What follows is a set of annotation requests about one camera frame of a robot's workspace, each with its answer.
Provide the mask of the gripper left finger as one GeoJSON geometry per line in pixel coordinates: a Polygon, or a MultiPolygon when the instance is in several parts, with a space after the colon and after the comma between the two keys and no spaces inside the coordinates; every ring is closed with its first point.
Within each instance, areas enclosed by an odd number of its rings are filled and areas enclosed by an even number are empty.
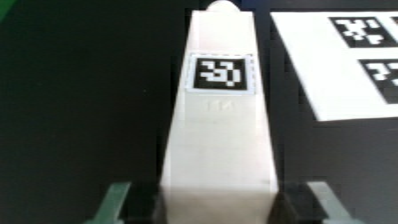
{"type": "Polygon", "coordinates": [[[94,216],[82,224],[153,224],[157,193],[153,183],[114,182],[94,216]]]}

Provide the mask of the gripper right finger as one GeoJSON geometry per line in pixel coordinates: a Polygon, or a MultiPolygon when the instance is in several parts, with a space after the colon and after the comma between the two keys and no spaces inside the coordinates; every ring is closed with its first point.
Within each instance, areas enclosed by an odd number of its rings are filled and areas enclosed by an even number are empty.
{"type": "Polygon", "coordinates": [[[270,224],[359,224],[324,181],[286,182],[281,185],[270,224]]]}

